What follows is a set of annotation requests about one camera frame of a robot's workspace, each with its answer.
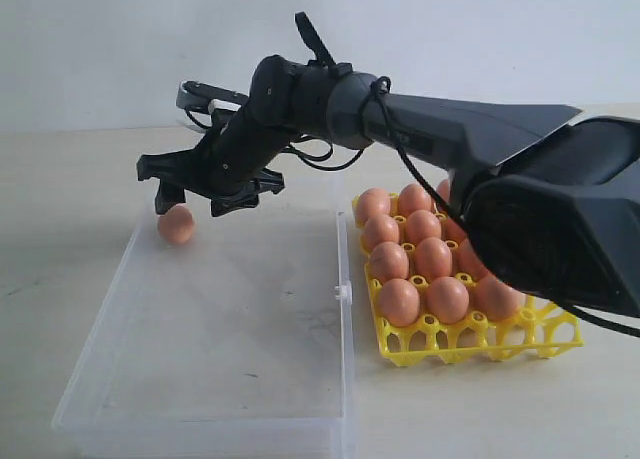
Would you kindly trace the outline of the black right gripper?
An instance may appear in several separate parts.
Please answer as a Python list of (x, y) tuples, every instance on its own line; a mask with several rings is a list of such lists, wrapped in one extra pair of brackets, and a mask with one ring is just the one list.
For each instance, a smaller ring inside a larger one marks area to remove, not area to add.
[(143, 155), (137, 178), (157, 178), (154, 199), (157, 215), (186, 203), (192, 192), (210, 200), (212, 217), (259, 205), (265, 192), (278, 194), (284, 178), (267, 165), (286, 148), (286, 131), (257, 122), (246, 106), (226, 123), (215, 121), (192, 149)]

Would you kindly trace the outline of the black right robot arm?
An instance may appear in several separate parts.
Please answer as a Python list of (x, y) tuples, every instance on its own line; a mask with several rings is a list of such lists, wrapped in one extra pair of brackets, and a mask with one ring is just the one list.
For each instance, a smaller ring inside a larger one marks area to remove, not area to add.
[(192, 149), (144, 155), (156, 210), (186, 192), (220, 216), (279, 188), (267, 165), (303, 135), (362, 150), (382, 143), (445, 170), (451, 212), (476, 254), (521, 291), (628, 317), (639, 313), (639, 123), (581, 119), (566, 105), (503, 105), (394, 94), (346, 63), (273, 55), (248, 98)]

